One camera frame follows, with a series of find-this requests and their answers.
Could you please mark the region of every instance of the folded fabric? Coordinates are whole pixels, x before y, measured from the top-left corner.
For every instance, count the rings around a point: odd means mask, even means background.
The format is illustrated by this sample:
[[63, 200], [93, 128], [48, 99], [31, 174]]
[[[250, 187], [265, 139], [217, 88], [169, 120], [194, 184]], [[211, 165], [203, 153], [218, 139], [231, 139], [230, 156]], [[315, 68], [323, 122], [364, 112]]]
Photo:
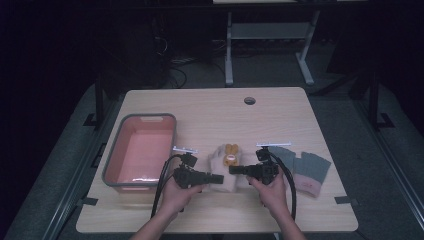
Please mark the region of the folded fabric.
[[294, 183], [296, 189], [318, 197], [331, 162], [313, 153], [302, 152], [294, 159]]
[[283, 147], [275, 147], [275, 146], [268, 147], [268, 151], [271, 152], [272, 154], [274, 154], [279, 159], [281, 159], [281, 161], [284, 163], [284, 165], [290, 171], [293, 170], [293, 162], [294, 162], [294, 158], [296, 156], [295, 152], [292, 152], [292, 151], [285, 149]]
[[237, 144], [223, 144], [209, 155], [209, 164], [212, 174], [224, 176], [222, 184], [211, 184], [210, 189], [219, 192], [235, 192], [237, 176], [230, 174], [228, 166], [237, 166], [240, 164], [241, 149]]

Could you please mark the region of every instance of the wooden table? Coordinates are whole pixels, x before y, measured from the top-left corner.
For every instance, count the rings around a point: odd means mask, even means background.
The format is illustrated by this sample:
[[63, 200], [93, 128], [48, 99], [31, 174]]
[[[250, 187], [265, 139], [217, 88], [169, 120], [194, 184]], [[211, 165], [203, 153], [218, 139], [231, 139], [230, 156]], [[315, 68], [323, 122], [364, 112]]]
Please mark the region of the wooden table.
[[[244, 102], [256, 100], [254, 105]], [[207, 157], [218, 146], [237, 143], [242, 164], [258, 163], [257, 142], [288, 142], [297, 156], [315, 153], [333, 162], [308, 98], [301, 88], [223, 88], [130, 91], [125, 97], [88, 193], [98, 199], [85, 205], [77, 222], [83, 233], [135, 232], [150, 218], [153, 193], [120, 194], [106, 186], [101, 174], [119, 123], [131, 113], [171, 113], [177, 119], [178, 147], [199, 150], [196, 170], [208, 171]], [[195, 195], [185, 211], [166, 229], [168, 233], [279, 232], [258, 193], [243, 176], [236, 193], [206, 189]], [[354, 231], [358, 227], [350, 204], [337, 204], [346, 196], [336, 166], [331, 164], [318, 198], [297, 193], [296, 222], [304, 232]], [[287, 191], [289, 208], [290, 191]]]

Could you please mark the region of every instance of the person's right hand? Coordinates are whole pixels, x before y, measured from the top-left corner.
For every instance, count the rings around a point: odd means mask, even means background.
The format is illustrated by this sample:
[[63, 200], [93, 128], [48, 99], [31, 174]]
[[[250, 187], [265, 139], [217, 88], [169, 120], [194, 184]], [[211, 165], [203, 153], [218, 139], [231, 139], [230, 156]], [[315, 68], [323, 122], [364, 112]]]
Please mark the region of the person's right hand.
[[286, 186], [283, 180], [283, 170], [278, 167], [278, 175], [269, 185], [264, 185], [253, 177], [246, 177], [249, 183], [259, 192], [261, 202], [276, 219], [277, 216], [290, 215], [287, 207]]

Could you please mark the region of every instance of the metal frame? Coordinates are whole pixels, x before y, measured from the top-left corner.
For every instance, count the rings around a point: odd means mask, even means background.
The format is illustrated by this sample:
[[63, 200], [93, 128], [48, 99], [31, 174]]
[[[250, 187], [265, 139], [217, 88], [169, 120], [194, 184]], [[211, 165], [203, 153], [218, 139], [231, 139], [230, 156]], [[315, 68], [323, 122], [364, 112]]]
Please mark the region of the metal frame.
[[296, 53], [296, 60], [306, 84], [313, 85], [314, 80], [306, 64], [306, 55], [311, 45], [312, 37], [314, 36], [319, 14], [319, 10], [314, 11], [310, 22], [233, 23], [232, 13], [229, 12], [227, 23], [227, 54], [225, 56], [225, 86], [231, 87], [234, 84], [233, 64], [231, 60], [232, 39], [304, 39], [305, 44], [302, 51]]

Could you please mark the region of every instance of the pink tray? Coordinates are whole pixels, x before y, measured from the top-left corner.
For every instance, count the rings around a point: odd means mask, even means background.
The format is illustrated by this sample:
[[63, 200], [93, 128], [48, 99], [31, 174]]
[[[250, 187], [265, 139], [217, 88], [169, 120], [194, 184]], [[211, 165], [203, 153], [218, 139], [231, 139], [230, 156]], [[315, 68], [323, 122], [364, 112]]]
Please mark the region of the pink tray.
[[176, 123], [167, 113], [125, 117], [103, 170], [104, 183], [118, 191], [156, 187], [172, 154]]

